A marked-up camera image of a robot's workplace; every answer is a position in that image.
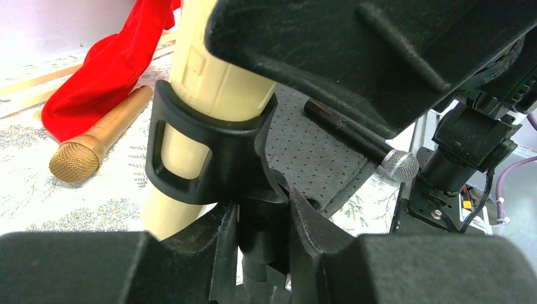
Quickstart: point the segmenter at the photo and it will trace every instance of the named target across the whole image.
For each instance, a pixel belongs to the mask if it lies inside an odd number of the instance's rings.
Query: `dotted gray fabric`
[[[371,176],[375,166],[333,138],[303,114],[308,96],[291,88],[276,90],[278,109],[267,139],[270,167],[290,185],[315,198],[326,216],[348,201]]]

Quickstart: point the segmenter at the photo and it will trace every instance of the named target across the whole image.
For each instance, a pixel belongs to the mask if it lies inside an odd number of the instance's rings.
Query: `cream cylinder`
[[[185,0],[175,43],[170,83],[195,110],[216,119],[240,122],[261,114],[276,83],[209,54],[204,35],[217,0]],[[162,161],[185,179],[199,176],[209,148],[166,125]],[[145,230],[165,239],[194,222],[202,206],[169,198],[154,186],[142,214]]]

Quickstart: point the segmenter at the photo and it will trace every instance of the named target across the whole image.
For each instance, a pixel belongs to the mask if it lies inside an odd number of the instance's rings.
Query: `yellow label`
[[[462,201],[462,206],[465,209],[472,210],[472,202],[471,201]]]

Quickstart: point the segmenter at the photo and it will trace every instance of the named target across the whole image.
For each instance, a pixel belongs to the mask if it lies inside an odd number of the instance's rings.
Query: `red fabric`
[[[95,43],[84,64],[43,107],[43,126],[60,142],[81,135],[123,101],[147,69],[180,0],[137,0],[123,29]]]

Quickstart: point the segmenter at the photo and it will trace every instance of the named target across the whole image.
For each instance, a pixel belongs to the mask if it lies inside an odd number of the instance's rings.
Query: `wooden stick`
[[[158,44],[172,42],[175,40],[176,37],[177,37],[177,33],[165,31],[164,34],[160,37]],[[82,62],[78,61],[60,70],[49,72],[40,76],[32,76],[22,81],[19,81],[15,84],[10,84],[4,87],[0,87],[0,96],[14,94],[14,93],[29,89],[31,87],[39,86],[40,84],[44,84],[45,82],[49,82],[54,79],[71,75],[75,73],[81,66],[82,66]]]
[[[175,47],[175,43],[169,46],[158,48],[153,55],[153,59],[172,53],[174,51],[174,47]],[[32,106],[38,105],[42,103],[43,101],[46,101],[54,94],[54,92],[56,92],[56,90],[58,90],[61,87],[62,84],[58,84],[53,87],[47,87],[39,91],[37,94],[31,95],[31,97],[16,100],[16,101],[10,101],[6,103],[5,105],[0,106],[0,118],[22,111]]]

